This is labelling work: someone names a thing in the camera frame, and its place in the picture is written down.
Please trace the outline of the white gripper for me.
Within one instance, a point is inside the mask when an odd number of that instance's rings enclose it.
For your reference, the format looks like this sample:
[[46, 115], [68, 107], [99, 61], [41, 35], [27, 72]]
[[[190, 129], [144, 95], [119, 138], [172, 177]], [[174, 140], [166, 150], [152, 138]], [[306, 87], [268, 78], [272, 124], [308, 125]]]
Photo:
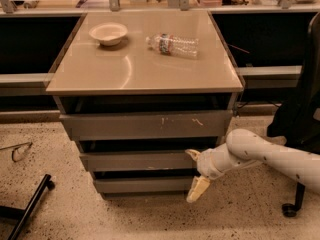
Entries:
[[211, 184], [210, 180], [216, 180], [224, 175], [219, 171], [214, 163], [214, 150], [207, 149], [199, 152], [194, 149], [186, 149], [185, 153], [188, 154], [194, 161], [197, 161], [197, 170], [201, 176], [193, 178], [191, 188], [188, 192], [186, 201], [193, 203], [197, 201]]

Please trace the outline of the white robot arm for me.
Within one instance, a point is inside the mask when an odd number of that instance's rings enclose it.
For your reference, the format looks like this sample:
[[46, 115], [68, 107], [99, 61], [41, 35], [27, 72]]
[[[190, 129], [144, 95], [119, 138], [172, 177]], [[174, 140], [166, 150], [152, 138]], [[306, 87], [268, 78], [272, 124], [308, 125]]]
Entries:
[[232, 130], [225, 143], [205, 151], [187, 149], [196, 162], [199, 176], [195, 176], [187, 201], [197, 201], [211, 182], [226, 172], [265, 163], [316, 193], [320, 192], [320, 156], [268, 142], [246, 130]]

